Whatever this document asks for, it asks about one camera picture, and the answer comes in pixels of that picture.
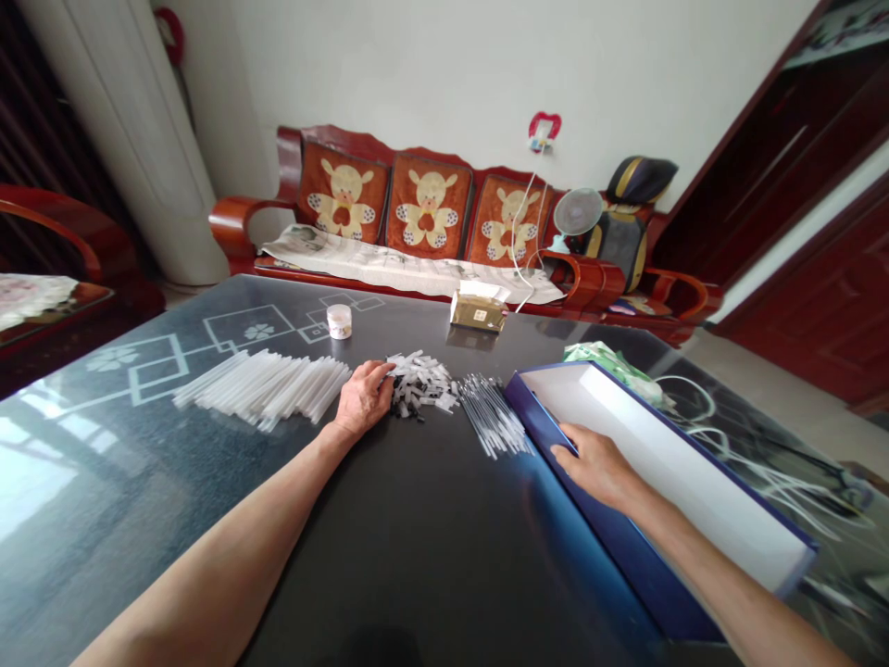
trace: white fan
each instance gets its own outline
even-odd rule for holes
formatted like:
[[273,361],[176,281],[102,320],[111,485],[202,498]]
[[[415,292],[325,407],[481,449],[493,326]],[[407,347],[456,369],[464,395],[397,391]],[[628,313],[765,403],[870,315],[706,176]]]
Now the white fan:
[[570,253],[565,239],[589,232],[602,215],[602,197],[593,188],[577,188],[563,196],[556,205],[553,222],[561,234],[556,234],[548,248],[554,252]]

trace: newspaper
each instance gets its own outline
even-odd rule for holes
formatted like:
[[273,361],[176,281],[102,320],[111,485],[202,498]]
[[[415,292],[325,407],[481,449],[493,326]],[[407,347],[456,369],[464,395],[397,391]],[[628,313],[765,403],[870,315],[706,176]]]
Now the newspaper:
[[339,235],[328,234],[308,225],[293,224],[276,241],[260,248],[272,257],[294,264],[305,271],[329,273],[362,283],[385,285],[403,292],[427,296],[451,296],[461,280],[482,281],[506,287],[508,303],[521,303],[532,292],[528,303],[557,301],[564,294],[543,271],[490,267],[459,259],[422,259],[381,245],[371,245]]

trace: armrest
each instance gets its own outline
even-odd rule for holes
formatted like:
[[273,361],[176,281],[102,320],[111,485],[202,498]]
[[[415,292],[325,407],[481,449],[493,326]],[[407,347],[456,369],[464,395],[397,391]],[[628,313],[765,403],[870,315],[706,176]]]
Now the armrest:
[[568,267],[557,267],[558,273],[565,274],[566,268],[574,271],[574,284],[565,296],[562,309],[578,316],[584,312],[605,310],[623,294],[625,280],[623,272],[610,262],[584,257],[583,255],[566,255],[552,250],[541,250],[541,258],[557,259],[565,262]]
[[[643,276],[654,277],[655,282],[649,294],[656,301],[672,308],[677,320],[700,324],[722,306],[723,293],[715,284],[701,283],[697,278],[685,273],[651,267],[645,268]],[[682,283],[691,289],[686,289],[685,295],[677,296],[673,292],[676,283]]]
[[126,232],[105,213],[69,196],[0,184],[0,213],[31,220],[70,241],[83,258],[87,279],[111,287],[140,318],[163,312],[164,296],[139,268]]
[[254,199],[253,197],[226,197],[210,211],[210,231],[229,260],[229,270],[236,273],[253,273],[257,249],[250,242],[247,230],[253,214],[263,208],[294,210],[296,204],[282,199]]

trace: black table surface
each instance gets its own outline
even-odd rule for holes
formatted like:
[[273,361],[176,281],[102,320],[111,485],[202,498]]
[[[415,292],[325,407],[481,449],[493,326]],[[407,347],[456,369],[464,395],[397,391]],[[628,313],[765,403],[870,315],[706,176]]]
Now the black table surface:
[[[334,303],[352,307],[349,340],[327,335]],[[491,336],[451,327],[446,304],[234,277],[0,403],[0,662],[68,664],[318,432],[298,417],[262,434],[172,405],[175,388],[233,350],[332,355],[354,368],[422,349],[455,376],[507,380],[592,340],[649,374],[702,384],[733,444],[805,448],[646,332],[510,315]],[[363,664],[381,652],[405,665],[733,658],[663,640],[542,458],[493,461],[461,410],[424,416],[384,419],[333,476],[243,664]],[[821,579],[851,595],[860,574],[889,569],[885,501],[871,506],[877,531],[846,527],[854,541],[821,552]],[[790,601],[856,660],[883,662],[879,611]]]

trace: white wall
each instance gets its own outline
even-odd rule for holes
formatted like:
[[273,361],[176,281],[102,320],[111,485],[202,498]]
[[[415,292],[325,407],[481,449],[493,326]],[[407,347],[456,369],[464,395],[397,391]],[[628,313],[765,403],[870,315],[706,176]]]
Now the white wall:
[[824,197],[808,215],[785,234],[768,253],[751,267],[728,292],[722,308],[709,318],[711,322],[722,321],[738,308],[750,295],[759,289],[772,274],[780,269],[797,250],[826,227],[837,214],[867,190],[877,179],[889,171],[889,141],[877,148],[873,154],[858,165],[843,182]]
[[[816,0],[153,0],[183,66],[217,195],[270,196],[274,134],[333,123],[474,167],[533,167],[538,110],[564,124],[542,175],[604,188],[624,157],[668,157],[676,201]],[[271,212],[255,240],[274,234]]]

